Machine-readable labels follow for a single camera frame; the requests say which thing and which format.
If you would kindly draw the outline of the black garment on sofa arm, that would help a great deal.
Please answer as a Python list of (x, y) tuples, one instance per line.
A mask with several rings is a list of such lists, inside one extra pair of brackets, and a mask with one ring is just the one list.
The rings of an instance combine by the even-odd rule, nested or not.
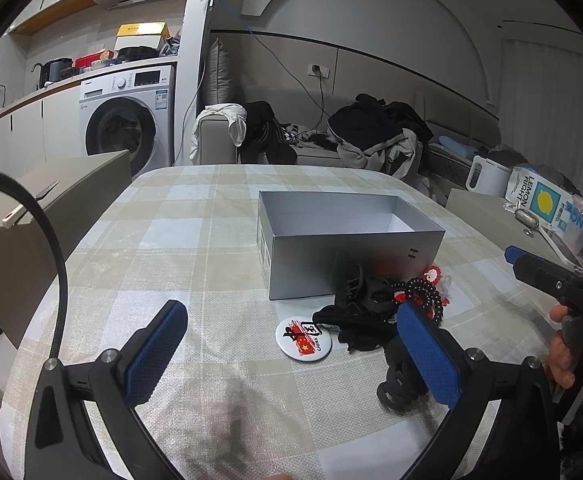
[(238, 150), (242, 164), (295, 165), (297, 154), (266, 101), (246, 103), (247, 133)]

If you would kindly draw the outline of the person's right hand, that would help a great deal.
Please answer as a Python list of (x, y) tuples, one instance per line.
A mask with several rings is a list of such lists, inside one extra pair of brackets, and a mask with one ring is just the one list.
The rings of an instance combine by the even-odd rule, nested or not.
[(565, 389), (571, 388), (576, 380), (571, 371), (571, 361), (571, 351), (565, 344), (563, 333), (559, 330), (551, 339), (549, 356), (544, 363), (544, 368), (549, 378)]

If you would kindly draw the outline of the white cloth on sofa arm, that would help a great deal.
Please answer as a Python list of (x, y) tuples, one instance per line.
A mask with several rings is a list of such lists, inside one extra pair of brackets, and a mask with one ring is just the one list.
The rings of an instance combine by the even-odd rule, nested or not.
[(200, 142), (202, 137), (202, 122), (209, 117), (222, 117), (228, 124), (229, 137), (232, 143), (240, 148), (244, 143), (247, 133), (247, 110), (237, 103), (219, 103), (207, 105), (198, 114), (195, 122), (196, 139)]

